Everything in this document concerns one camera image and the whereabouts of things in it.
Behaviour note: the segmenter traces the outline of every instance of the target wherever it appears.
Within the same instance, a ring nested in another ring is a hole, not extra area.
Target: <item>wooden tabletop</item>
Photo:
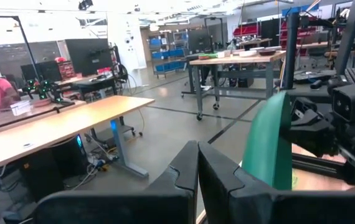
[[[312,48],[318,48],[318,47],[327,47],[328,42],[320,42],[319,43],[311,43],[311,44],[302,44],[302,49],[312,49]]]
[[[110,121],[153,99],[112,96],[0,132],[0,166]]]
[[[80,101],[80,100],[75,100],[73,102],[75,103],[74,105],[62,108],[60,111],[71,110],[73,108],[76,108],[78,106],[82,106],[82,105],[86,104],[85,101]],[[8,123],[8,122],[11,122],[11,121],[16,121],[18,119],[27,118],[27,119],[25,119],[23,121],[19,121],[19,122],[16,122],[16,123],[1,127],[0,128],[0,132],[1,131],[5,131],[5,130],[7,130],[9,128],[14,128],[16,126],[20,126],[22,124],[26,124],[26,123],[29,123],[29,122],[32,122],[32,121],[36,121],[38,119],[42,119],[42,118],[48,117],[50,115],[56,114],[57,113],[56,111],[52,111],[52,112],[49,112],[49,113],[46,113],[46,114],[42,114],[42,115],[38,115],[38,116],[35,116],[35,117],[32,117],[32,118],[29,118],[30,116],[33,116],[35,114],[40,114],[40,113],[43,113],[43,112],[46,112],[46,111],[50,111],[50,110],[52,110],[55,107],[62,107],[62,106],[63,105],[60,105],[60,104],[57,104],[57,103],[51,103],[49,105],[41,106],[41,107],[37,107],[37,108],[36,107],[32,107],[30,112],[21,114],[19,116],[14,116],[12,111],[5,111],[3,113],[0,113],[0,125]]]
[[[68,80],[64,80],[64,81],[61,81],[61,82],[56,82],[56,84],[58,84],[58,85],[66,85],[66,84],[71,84],[71,83],[82,81],[82,80],[89,80],[91,78],[96,78],[97,76],[99,76],[99,75],[89,75],[89,76],[86,76],[86,77],[73,77],[73,78],[70,78]]]
[[[240,56],[230,56],[224,58],[212,58],[205,60],[193,60],[190,61],[190,65],[218,65],[218,64],[227,64],[227,63],[267,63],[273,62],[280,58],[285,57],[285,51],[277,51],[272,56],[261,56],[256,54],[251,57],[240,57]]]
[[[292,145],[292,151],[298,154],[312,156],[314,155],[297,145]],[[345,158],[341,156],[323,156],[323,159],[329,159],[336,162],[345,162]],[[293,190],[347,190],[352,186],[343,180],[326,177],[303,170],[293,169]]]
[[[245,46],[245,45],[252,45],[252,44],[261,44],[263,42],[268,42],[271,41],[272,39],[270,38],[266,38],[266,39],[261,39],[261,40],[250,40],[250,41],[246,41],[246,42],[241,42],[240,45],[241,46]]]

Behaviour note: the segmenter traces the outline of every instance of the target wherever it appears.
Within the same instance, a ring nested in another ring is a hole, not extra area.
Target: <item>camera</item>
[[[348,123],[355,122],[355,85],[333,89],[333,112]]]

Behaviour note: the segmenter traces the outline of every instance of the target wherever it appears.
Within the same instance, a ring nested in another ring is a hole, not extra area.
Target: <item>caster wheel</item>
[[[202,114],[200,114],[200,113],[197,114],[197,120],[198,120],[198,121],[202,120]]]
[[[219,109],[219,104],[215,103],[212,107],[213,107],[214,110],[218,110]]]

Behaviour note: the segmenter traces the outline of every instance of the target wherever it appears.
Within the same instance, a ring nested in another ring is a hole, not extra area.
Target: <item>blue led light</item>
[[[116,123],[115,121],[111,121],[111,129],[116,130]]]
[[[79,147],[82,147],[82,140],[80,139],[80,136],[77,136],[77,143]]]

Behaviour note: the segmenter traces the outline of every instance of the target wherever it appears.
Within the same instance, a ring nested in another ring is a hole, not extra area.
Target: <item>blue storage bin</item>
[[[155,70],[157,72],[163,72],[164,71],[164,65],[157,65],[155,66]]]
[[[169,56],[175,57],[176,56],[176,51],[175,50],[170,50],[169,51]]]
[[[155,59],[162,59],[163,54],[162,52],[153,52],[151,56]]]
[[[183,68],[184,68],[184,63],[185,63],[185,62],[179,62],[177,68],[178,68],[178,69],[183,69]]]
[[[163,53],[164,58],[168,58],[169,57],[169,51],[165,51],[165,52],[162,52],[162,53]]]
[[[160,46],[161,40],[160,39],[150,39],[150,45]]]
[[[177,57],[183,57],[183,56],[184,56],[184,51],[183,51],[183,49],[177,49],[177,50],[175,50],[175,56],[177,56]]]
[[[171,70],[176,69],[176,62],[170,62],[169,63],[169,69],[171,69]]]

